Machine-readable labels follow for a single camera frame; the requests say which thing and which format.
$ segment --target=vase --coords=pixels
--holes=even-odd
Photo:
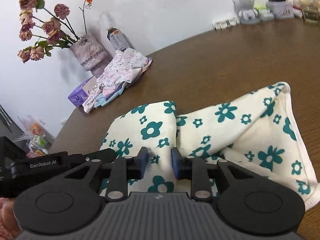
[[[104,68],[108,65],[106,63],[108,53],[91,34],[81,37],[70,46],[70,50],[84,70],[91,71],[97,78],[102,75]]]

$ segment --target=plastic container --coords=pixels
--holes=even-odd
[[[306,22],[319,23],[319,0],[299,0]]]

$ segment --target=round black disc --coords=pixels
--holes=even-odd
[[[297,193],[266,179],[237,181],[221,194],[217,207],[233,227],[254,235],[295,230],[305,212]]]
[[[97,193],[80,181],[43,183],[21,193],[13,207],[19,225],[28,231],[61,235],[94,220],[100,211]]]

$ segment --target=floral towel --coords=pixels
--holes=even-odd
[[[287,83],[189,114],[177,116],[175,107],[172,101],[138,106],[111,124],[101,149],[111,147],[122,157],[136,156],[146,146],[150,154],[145,177],[129,180],[129,192],[190,192],[190,181],[174,178],[170,150],[177,146],[183,156],[198,156],[208,163],[227,159],[285,185],[303,198],[306,209],[320,201]],[[214,180],[210,181],[217,195]],[[107,186],[104,180],[102,195]]]

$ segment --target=folded clothes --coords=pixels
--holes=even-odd
[[[97,78],[97,83],[91,90],[88,99],[82,104],[84,111],[88,113],[92,110],[96,105],[97,97],[103,90],[105,90],[106,96],[105,101],[102,100],[103,105],[107,104],[106,101],[110,102],[111,98],[116,98],[113,95],[118,96],[122,93],[123,90],[119,93],[122,88],[124,89],[128,87],[128,84],[136,82],[150,64],[151,60],[134,49],[127,48],[124,52],[117,50],[116,55],[106,66],[103,74]]]
[[[189,114],[176,115],[172,101],[138,106],[114,120],[101,149],[111,147],[122,157],[136,156],[143,146],[150,160],[142,180],[128,181],[128,192],[190,192],[190,181],[177,181],[173,174],[171,148],[177,146],[183,156],[208,163],[226,159],[287,186],[301,196],[306,209],[320,201],[285,82]]]

